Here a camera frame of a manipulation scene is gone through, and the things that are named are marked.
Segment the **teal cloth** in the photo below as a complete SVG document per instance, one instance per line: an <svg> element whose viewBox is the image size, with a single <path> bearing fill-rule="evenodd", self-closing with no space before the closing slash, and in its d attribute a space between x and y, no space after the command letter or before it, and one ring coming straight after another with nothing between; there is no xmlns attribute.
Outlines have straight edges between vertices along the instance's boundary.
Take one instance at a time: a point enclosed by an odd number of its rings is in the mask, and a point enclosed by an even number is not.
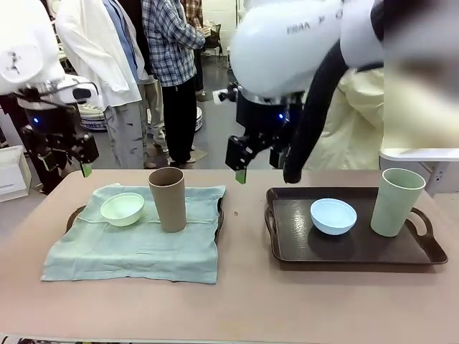
<svg viewBox="0 0 459 344"><path fill-rule="evenodd" d="M123 192L142 195L143 214L130 226L112 226L100 214L100 207ZM72 228L50 249L42 281L145 277L215 284L217 203L224 192L224 186L186 188L186 227L179 233L166 233L150 188L120 184L100 188Z"/></svg>

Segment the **table leg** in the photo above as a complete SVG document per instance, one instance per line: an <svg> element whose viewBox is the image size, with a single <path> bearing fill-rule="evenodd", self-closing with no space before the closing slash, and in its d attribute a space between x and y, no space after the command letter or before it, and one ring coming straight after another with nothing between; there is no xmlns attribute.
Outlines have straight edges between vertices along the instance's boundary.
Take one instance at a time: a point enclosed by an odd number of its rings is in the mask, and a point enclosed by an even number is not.
<svg viewBox="0 0 459 344"><path fill-rule="evenodd" d="M437 193L438 186L440 185L443 177L445 176L449 164L450 163L447 161L438 162L432 174L430 175L427 185L425 186L425 190L431 197L435 196L435 194Z"/></svg>

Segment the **brown tray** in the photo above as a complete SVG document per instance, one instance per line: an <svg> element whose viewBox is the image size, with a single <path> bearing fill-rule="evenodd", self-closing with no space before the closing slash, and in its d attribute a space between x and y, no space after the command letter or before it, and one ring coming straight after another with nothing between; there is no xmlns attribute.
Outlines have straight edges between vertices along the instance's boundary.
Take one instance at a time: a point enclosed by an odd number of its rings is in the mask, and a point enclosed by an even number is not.
<svg viewBox="0 0 459 344"><path fill-rule="evenodd" d="M70 230L70 228L72 228L73 222L77 218L78 214L81 213L83 210L85 210L85 208L86 208L86 206L81 206L80 208L75 210L72 213L72 215L70 215L69 219L67 220L67 227L66 227L65 233L67 233ZM218 200L217 210L218 210L218 226L217 226L217 230L215 231L215 243L217 243L217 241L218 241L218 236L219 236L220 230L222 229L222 226L223 226L224 213L223 213L223 209L222 209L222 199Z"/></svg>
<svg viewBox="0 0 459 344"><path fill-rule="evenodd" d="M418 235L406 220L400 234L386 238L370 227L378 188L272 188L268 190L265 220L273 255L287 263L344 264L444 264L448 257L433 236L427 216L413 208L427 233ZM331 236L311 220L311 204L324 198L341 199L357 212L357 222L347 233Z"/></svg>

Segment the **light blue bowl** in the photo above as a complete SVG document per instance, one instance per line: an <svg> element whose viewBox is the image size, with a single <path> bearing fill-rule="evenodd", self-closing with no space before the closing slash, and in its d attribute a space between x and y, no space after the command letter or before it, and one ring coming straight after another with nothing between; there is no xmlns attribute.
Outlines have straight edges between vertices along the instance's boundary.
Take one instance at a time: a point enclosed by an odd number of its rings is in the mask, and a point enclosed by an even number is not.
<svg viewBox="0 0 459 344"><path fill-rule="evenodd" d="M311 218L323 233L341 235L356 224L357 213L346 202L338 199L319 199L311 206Z"/></svg>

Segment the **chair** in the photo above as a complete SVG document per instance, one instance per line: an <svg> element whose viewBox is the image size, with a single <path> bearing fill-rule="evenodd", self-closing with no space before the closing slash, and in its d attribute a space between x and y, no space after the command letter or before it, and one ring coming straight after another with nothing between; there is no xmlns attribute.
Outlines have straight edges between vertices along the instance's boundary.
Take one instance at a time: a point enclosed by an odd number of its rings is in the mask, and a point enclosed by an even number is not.
<svg viewBox="0 0 459 344"><path fill-rule="evenodd" d="M204 47L202 51L205 52L206 50L214 50L215 56L217 56L217 48L219 50L218 57L223 53L222 42L220 40L220 29L222 28L221 24L215 25L210 30L210 36L206 38L206 42L204 43Z"/></svg>

